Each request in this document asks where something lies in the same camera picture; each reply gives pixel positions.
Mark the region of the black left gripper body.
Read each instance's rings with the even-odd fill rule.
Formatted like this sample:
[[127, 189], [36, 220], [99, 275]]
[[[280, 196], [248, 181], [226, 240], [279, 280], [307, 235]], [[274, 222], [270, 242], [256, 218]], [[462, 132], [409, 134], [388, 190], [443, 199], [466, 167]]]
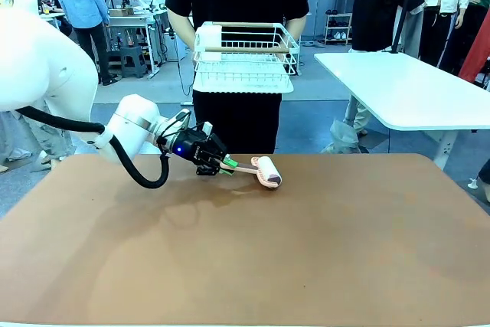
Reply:
[[168, 134], [167, 141], [171, 143], [173, 154], [197, 167], [197, 175], [216, 175], [221, 170], [221, 163], [227, 154], [225, 144], [215, 133], [208, 135], [200, 129], [183, 129]]

